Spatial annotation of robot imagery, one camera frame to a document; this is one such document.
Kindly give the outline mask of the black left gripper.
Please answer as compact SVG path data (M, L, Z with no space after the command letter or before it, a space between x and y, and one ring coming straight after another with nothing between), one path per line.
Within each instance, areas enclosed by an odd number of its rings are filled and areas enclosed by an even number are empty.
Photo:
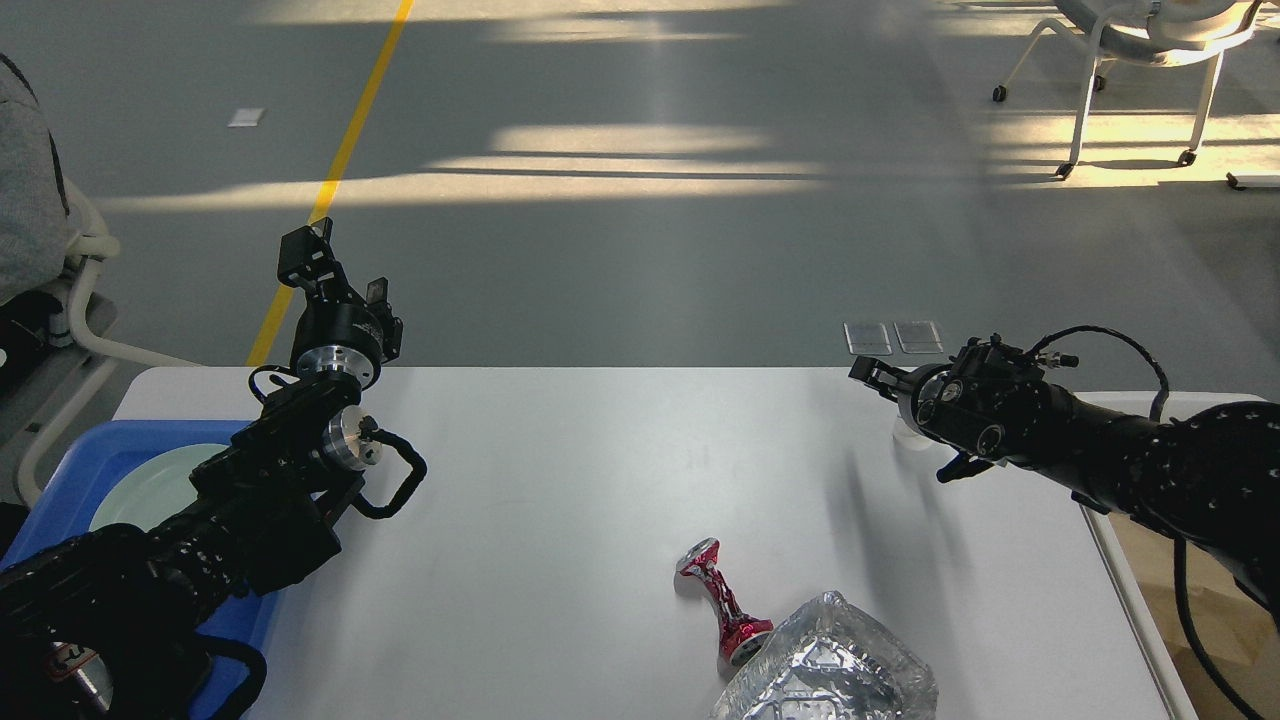
M308 300L294 333L291 370L297 377L343 373L366 389L383 363L401 355L404 323L392 309L385 277L367 284L366 307L347 304L356 292L333 251L332 233L332 218L321 218L280 238L276 278Z

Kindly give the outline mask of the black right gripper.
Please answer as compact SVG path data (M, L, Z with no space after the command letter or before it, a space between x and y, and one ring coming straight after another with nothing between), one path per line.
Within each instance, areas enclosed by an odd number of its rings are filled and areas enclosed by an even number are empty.
M947 384L950 366L916 366L910 372L881 361L876 356L855 356L849 378L863 383L878 396L899 406L905 425L924 433L918 420L923 404L936 401Z

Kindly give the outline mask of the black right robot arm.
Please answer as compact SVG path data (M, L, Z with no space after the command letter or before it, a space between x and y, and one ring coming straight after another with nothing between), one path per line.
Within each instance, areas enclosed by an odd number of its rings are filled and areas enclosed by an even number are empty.
M911 432L955 451L936 474L941 483L1011 464L1069 488L1096 512L1120 512L1171 539L1187 642L1226 700L1244 717L1258 717L1196 630L1187 550L1216 559L1243 593L1277 616L1277 405L1235 401L1165 419L1169 378L1144 348L1139 355L1158 382L1146 416L1088 404L1044 378L1051 368L1078 364L1051 350L1064 337L1047 334L1028 350L997 334L973 337L946 363L910 370L859 355L850 377L896 404Z

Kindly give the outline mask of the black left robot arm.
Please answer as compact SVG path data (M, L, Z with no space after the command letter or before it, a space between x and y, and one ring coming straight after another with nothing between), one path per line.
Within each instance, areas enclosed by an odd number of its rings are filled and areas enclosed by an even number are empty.
M246 678L214 710L239 719L268 675L260 650L201 632L232 597L302 582L340 551L348 510L394 516L428 474L360 407L401 354L388 282L349 284L321 218L282 238L276 275L303 291L288 366L261 413L191 474L195 501L151 530L114 523L3 573L5 719L187 719L216 659Z

